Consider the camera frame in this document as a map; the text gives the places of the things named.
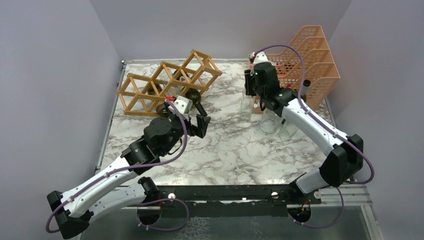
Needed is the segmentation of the green bottle navy cream label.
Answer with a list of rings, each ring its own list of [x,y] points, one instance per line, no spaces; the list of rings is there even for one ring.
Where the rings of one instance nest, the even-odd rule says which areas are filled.
[[[202,96],[201,96],[199,90],[197,90],[195,88],[189,88],[187,90],[187,92],[184,95],[181,95],[181,96],[186,97],[187,99],[192,100],[192,102],[193,102],[192,107],[196,108],[197,111],[198,111],[198,113],[200,115],[202,115],[202,116],[208,116],[206,110],[202,106],[202,103],[201,103]]]

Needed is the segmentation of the clear bottle silver cap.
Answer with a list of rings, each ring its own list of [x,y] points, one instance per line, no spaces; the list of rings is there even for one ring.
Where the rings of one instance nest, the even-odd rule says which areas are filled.
[[[265,109],[262,113],[258,128],[262,133],[271,135],[277,132],[282,121],[283,119],[276,113],[269,109]]]

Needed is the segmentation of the wooden wine rack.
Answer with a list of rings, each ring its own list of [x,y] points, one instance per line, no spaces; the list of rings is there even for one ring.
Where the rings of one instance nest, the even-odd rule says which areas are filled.
[[[190,89],[203,94],[222,74],[210,55],[192,49],[182,64],[161,61],[151,76],[129,72],[117,96],[124,115],[154,117],[166,97],[183,96]]]

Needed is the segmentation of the green bottle silver neck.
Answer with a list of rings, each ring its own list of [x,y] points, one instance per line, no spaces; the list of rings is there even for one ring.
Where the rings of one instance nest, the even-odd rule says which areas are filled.
[[[309,90],[309,87],[311,85],[311,81],[308,79],[305,79],[302,83],[302,89],[300,91],[300,97],[301,99],[306,103],[307,102],[307,92]]]

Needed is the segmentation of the short clear glass jar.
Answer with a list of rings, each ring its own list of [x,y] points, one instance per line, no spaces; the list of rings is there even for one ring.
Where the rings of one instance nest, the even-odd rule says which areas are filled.
[[[281,141],[285,142],[285,141],[290,141],[293,136],[296,134],[296,132],[298,131],[298,127],[291,123],[290,121],[283,119],[281,122],[281,128],[278,132],[278,137],[280,138]]]

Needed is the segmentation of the green bottle brown label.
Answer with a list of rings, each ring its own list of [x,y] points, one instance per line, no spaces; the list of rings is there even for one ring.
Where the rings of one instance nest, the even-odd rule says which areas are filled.
[[[157,92],[160,94],[162,91],[162,87],[157,83],[155,83],[154,85],[156,87]],[[149,89],[147,90],[147,93],[149,95],[156,95],[156,92],[152,86],[149,87]],[[158,114],[159,117],[163,117],[163,118],[170,117],[169,110],[167,109],[164,103],[158,104],[156,106],[156,113]]]

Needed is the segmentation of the tall clear glass bottle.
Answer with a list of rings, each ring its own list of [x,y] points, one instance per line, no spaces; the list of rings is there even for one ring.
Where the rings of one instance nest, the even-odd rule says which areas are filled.
[[[167,71],[170,73],[170,75],[173,77],[174,74],[177,72],[177,69],[167,67]],[[166,87],[168,82],[171,80],[169,75],[167,74],[166,69],[162,69],[157,77],[157,80],[161,81],[159,85],[161,86],[162,90]],[[181,85],[171,85],[171,87],[165,92],[165,96],[173,96],[178,97],[181,95],[181,92],[183,90],[183,86]]]

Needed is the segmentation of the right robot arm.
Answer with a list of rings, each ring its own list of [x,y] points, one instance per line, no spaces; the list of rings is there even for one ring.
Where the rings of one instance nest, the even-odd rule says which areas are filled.
[[[292,202],[300,204],[309,193],[323,187],[339,187],[363,167],[363,139],[357,134],[348,136],[333,127],[299,99],[296,91],[281,88],[277,70],[270,62],[258,63],[245,70],[244,78],[246,95],[258,96],[267,110],[294,124],[326,157],[319,168],[289,184],[288,196]]]

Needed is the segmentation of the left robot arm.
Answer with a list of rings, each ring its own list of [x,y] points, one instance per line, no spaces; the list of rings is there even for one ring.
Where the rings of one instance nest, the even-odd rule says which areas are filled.
[[[164,202],[159,188],[143,173],[177,160],[189,137],[204,138],[211,118],[198,114],[197,124],[182,114],[156,117],[143,135],[124,149],[110,165],[82,184],[47,195],[51,214],[45,230],[60,233],[65,240],[84,232],[92,222],[114,210],[130,205]]]

